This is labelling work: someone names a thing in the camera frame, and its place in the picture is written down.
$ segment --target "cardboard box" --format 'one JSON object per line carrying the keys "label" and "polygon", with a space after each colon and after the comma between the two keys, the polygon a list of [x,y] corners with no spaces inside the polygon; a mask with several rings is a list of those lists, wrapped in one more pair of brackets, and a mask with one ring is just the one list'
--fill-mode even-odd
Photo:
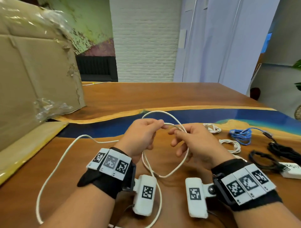
{"label": "cardboard box", "polygon": [[68,24],[59,13],[0,1],[0,151],[51,116],[85,106],[68,40]]}

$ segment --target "hand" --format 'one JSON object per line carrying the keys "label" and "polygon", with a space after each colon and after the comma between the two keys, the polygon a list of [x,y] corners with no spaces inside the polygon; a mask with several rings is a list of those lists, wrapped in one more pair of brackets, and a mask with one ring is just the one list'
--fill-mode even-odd
{"label": "hand", "polygon": [[134,163],[137,163],[145,149],[152,150],[156,131],[160,128],[167,129],[163,120],[137,119],[127,129],[124,136],[114,147],[122,150]]}
{"label": "hand", "polygon": [[175,135],[171,146],[175,147],[181,141],[184,143],[176,151],[176,156],[182,156],[189,148],[189,159],[193,156],[202,162],[205,169],[233,159],[234,156],[201,123],[183,124],[188,133],[172,128],[168,134]]}

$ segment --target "green plant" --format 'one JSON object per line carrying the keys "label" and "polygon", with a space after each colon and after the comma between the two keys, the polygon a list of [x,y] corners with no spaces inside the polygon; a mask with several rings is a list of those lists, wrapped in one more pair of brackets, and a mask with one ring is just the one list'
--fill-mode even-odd
{"label": "green plant", "polygon": [[[301,59],[299,59],[295,64],[292,66],[292,68],[301,70]],[[298,90],[301,91],[301,82],[294,83],[294,85],[297,87]]]}

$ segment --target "woven basket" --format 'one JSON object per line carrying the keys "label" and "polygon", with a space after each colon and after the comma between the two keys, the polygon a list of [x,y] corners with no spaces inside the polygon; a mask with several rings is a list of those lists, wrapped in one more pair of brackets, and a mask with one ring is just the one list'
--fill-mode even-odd
{"label": "woven basket", "polygon": [[298,108],[296,109],[294,116],[295,119],[301,121],[301,105],[299,105]]}

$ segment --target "person's left hand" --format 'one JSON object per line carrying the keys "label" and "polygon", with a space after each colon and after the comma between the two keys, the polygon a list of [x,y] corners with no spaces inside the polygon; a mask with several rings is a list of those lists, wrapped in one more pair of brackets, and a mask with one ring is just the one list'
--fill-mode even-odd
{"label": "person's left hand", "polygon": [[127,129],[124,136],[114,147],[122,150],[134,163],[139,162],[141,154],[145,149],[152,150],[156,131],[167,129],[163,120],[137,119]]}

